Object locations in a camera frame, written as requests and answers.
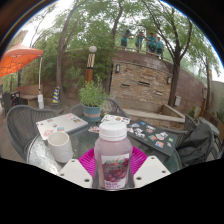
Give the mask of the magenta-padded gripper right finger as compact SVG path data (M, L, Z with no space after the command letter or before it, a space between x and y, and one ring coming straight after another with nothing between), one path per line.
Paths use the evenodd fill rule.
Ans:
M128 185L140 188L170 175L170 171L155 156L147 156L138 148L133 148L130 161Z

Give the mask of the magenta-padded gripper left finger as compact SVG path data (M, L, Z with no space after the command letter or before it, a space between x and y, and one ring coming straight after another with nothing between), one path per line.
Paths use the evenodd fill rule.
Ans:
M99 188L94 149L88 150L79 159L71 159L59 172L59 176L84 188Z

